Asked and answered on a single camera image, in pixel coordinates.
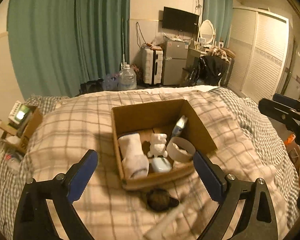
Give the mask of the white tape roll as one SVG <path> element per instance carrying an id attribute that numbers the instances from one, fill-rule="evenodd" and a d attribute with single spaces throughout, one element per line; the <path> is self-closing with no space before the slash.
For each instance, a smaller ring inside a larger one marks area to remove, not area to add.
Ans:
<path id="1" fill-rule="evenodd" d="M 166 151 L 173 161 L 188 163 L 193 159 L 196 148 L 184 138 L 172 137 L 166 147 Z"/>

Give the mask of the black sock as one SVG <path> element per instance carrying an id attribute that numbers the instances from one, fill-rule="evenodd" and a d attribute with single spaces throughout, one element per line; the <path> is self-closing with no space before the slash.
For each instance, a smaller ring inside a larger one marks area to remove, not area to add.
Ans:
<path id="1" fill-rule="evenodd" d="M 147 205 L 155 212 L 165 212 L 177 207 L 180 202 L 164 189 L 152 189 L 146 194 Z"/>

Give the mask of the white plush toy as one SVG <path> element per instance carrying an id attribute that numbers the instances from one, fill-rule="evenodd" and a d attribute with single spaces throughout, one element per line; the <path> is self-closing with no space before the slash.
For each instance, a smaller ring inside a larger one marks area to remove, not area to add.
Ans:
<path id="1" fill-rule="evenodd" d="M 149 158 L 157 158 L 168 156 L 166 151 L 166 143 L 167 143 L 167 135 L 165 133 L 153 133 L 150 136 L 150 147 L 149 152 L 147 153 L 147 157 Z"/>

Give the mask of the grey white sock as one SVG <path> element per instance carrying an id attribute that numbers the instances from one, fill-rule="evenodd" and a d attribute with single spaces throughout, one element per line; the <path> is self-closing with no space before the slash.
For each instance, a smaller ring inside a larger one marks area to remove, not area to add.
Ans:
<path id="1" fill-rule="evenodd" d="M 149 161 L 142 150 L 139 133 L 127 134 L 118 139 L 122 167 L 126 179 L 146 177 L 149 171 Z"/>

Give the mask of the green checkered bed sheet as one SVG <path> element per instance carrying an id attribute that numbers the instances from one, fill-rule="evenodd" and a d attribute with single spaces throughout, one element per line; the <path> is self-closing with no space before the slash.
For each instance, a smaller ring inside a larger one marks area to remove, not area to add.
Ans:
<path id="1" fill-rule="evenodd" d="M 97 170 L 74 207 L 95 239 L 143 239 L 161 215 L 144 203 L 143 192 L 125 191 L 114 154 L 110 111 L 116 106 L 185 99 L 194 108 L 217 146 L 213 163 L 241 180 L 266 181 L 276 213 L 279 239 L 299 216 L 297 171 L 269 119 L 250 98 L 225 88 L 209 92 L 99 92 L 71 99 L 32 96 L 43 111 L 17 171 L 12 171 L 0 142 L 0 231 L 12 239 L 15 213 L 28 178 L 50 180 L 66 172 L 89 149 L 99 154 Z"/>

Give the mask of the small plastic bottle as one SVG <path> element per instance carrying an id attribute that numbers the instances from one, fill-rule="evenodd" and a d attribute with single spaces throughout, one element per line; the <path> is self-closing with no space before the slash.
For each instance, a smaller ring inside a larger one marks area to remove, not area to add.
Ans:
<path id="1" fill-rule="evenodd" d="M 21 158 L 15 153 L 5 155 L 5 162 L 10 170 L 18 172 L 21 164 Z"/>

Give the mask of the white louvered wardrobe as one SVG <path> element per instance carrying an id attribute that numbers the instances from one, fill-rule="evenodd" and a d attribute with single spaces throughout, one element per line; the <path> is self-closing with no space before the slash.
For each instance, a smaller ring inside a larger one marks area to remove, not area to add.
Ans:
<path id="1" fill-rule="evenodd" d="M 229 48 L 236 56 L 228 83 L 259 102 L 276 92 L 288 53 L 289 19 L 250 7 L 233 9 Z"/>

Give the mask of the black jacket on chair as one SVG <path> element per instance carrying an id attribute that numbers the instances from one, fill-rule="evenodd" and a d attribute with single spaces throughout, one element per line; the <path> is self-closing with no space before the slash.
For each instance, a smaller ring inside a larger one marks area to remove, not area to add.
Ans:
<path id="1" fill-rule="evenodd" d="M 228 70 L 229 62 L 217 56 L 195 57 L 193 64 L 183 69 L 184 84 L 196 86 L 198 83 L 218 86 Z"/>

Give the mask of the brown cardboard box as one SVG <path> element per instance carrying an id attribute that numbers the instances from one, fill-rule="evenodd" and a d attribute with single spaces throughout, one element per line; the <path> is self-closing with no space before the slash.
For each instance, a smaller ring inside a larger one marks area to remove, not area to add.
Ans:
<path id="1" fill-rule="evenodd" d="M 199 116 L 203 103 L 176 99 L 114 107 L 114 148 L 122 187 L 136 191 L 194 172 L 196 152 L 217 150 Z"/>

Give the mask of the beige plaid blanket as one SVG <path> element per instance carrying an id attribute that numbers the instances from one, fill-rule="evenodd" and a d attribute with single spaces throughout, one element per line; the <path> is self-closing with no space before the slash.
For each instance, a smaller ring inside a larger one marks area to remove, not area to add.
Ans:
<path id="1" fill-rule="evenodd" d="M 65 200 L 94 239 L 196 239 L 218 206 L 194 169 L 197 151 L 239 180 L 265 180 L 275 238 L 295 219 L 298 176 L 282 140 L 256 103 L 228 89 L 65 100 L 32 135 L 21 171 L 50 180 L 88 150 L 83 188 Z"/>

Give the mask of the dressing table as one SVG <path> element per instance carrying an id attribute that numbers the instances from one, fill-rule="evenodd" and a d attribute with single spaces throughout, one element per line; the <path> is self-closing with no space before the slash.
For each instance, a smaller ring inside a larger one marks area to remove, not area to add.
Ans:
<path id="1" fill-rule="evenodd" d="M 234 67 L 234 62 L 235 62 L 235 58 L 233 57 L 234 54 L 228 49 L 219 49 L 217 47 L 209 49 L 208 51 L 205 52 L 190 48 L 187 54 L 186 67 L 189 67 L 190 65 L 193 64 L 195 57 L 201 57 L 204 55 L 217 56 L 229 62 L 228 70 L 226 71 L 224 77 L 222 78 L 221 82 L 218 85 L 218 86 L 226 87 L 229 83 L 230 76 Z"/>

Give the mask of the white oval mirror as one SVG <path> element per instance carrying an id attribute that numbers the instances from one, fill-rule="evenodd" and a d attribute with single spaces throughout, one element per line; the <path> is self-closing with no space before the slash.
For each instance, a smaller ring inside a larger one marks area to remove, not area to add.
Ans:
<path id="1" fill-rule="evenodd" d="M 211 44 L 216 35 L 215 28 L 210 20 L 204 20 L 199 29 L 199 40 L 204 40 L 206 44 Z"/>

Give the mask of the small cardboard box with items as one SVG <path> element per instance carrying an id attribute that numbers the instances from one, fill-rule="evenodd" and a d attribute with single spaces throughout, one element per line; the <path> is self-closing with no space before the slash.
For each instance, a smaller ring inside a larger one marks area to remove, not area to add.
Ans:
<path id="1" fill-rule="evenodd" d="M 2 139 L 11 148 L 25 154 L 35 130 L 42 123 L 43 115 L 37 106 L 30 106 L 20 101 L 13 105 L 6 122 L 0 119 Z"/>

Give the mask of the silver mini fridge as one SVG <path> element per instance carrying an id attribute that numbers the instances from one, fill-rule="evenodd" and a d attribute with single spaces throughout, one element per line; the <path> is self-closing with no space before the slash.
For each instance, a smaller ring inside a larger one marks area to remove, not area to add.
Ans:
<path id="1" fill-rule="evenodd" d="M 187 52 L 188 44 L 186 42 L 167 40 L 164 43 L 162 85 L 180 84 L 183 68 L 186 66 Z"/>

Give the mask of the green curtain right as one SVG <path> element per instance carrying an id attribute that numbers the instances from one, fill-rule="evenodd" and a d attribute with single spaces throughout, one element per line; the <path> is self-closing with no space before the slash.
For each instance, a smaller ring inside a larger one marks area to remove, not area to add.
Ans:
<path id="1" fill-rule="evenodd" d="M 233 13 L 233 0 L 204 0 L 203 20 L 209 20 L 216 30 L 215 41 L 224 42 L 227 47 L 230 40 L 230 28 Z"/>

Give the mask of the green curtain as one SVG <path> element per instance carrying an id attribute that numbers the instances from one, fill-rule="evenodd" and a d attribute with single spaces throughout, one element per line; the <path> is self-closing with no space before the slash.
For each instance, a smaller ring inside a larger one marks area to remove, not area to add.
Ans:
<path id="1" fill-rule="evenodd" d="M 75 96 L 129 61 L 130 0 L 10 0 L 7 30 L 24 98 Z"/>
<path id="2" fill-rule="evenodd" d="M 204 0 L 203 20 L 209 20 L 216 30 L 215 41 L 224 42 L 227 47 L 230 40 L 230 28 L 233 13 L 233 0 Z"/>

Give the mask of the white suitcase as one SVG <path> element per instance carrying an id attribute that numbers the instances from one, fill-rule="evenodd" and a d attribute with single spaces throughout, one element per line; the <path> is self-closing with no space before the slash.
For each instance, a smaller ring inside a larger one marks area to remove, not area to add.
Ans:
<path id="1" fill-rule="evenodd" d="M 142 50 L 142 72 L 143 82 L 148 85 L 161 83 L 163 67 L 163 51 L 143 48 Z"/>

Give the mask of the large water bottle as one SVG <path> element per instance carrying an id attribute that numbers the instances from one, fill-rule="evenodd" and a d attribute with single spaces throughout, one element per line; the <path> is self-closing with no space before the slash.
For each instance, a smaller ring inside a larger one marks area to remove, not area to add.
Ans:
<path id="1" fill-rule="evenodd" d="M 136 73 L 129 64 L 125 64 L 119 72 L 119 90 L 135 89 L 137 89 Z"/>

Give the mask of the green curtain left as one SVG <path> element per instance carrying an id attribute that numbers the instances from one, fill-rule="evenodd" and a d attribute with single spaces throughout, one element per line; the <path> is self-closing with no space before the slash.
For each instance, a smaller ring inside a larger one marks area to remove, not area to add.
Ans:
<path id="1" fill-rule="evenodd" d="M 129 61 L 130 0 L 10 0 L 7 30 L 24 98 L 75 96 Z"/>

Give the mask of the black wall television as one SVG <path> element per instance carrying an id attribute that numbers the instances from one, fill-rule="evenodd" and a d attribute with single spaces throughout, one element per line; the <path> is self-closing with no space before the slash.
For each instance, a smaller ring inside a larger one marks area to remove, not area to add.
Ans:
<path id="1" fill-rule="evenodd" d="M 196 34 L 198 31 L 199 16 L 187 11 L 164 7 L 162 28 L 172 29 L 185 33 Z"/>

